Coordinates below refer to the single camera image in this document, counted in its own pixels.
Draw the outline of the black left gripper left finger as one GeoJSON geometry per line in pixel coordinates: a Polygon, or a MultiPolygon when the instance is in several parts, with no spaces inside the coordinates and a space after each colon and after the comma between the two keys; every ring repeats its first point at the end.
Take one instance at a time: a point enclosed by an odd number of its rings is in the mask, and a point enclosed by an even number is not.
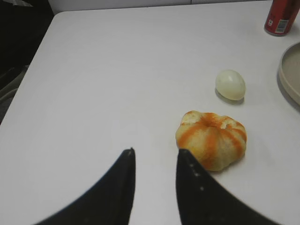
{"type": "Polygon", "coordinates": [[[41,225],[127,225],[135,195],[135,151],[124,150],[105,175],[41,225]]]}

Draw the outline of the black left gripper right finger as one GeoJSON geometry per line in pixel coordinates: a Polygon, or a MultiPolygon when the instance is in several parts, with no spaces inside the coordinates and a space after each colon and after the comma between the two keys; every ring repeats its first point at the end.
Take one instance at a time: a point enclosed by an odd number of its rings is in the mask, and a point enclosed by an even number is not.
{"type": "Polygon", "coordinates": [[[274,225],[222,187],[188,150],[180,149],[176,196],[183,225],[274,225]]]}

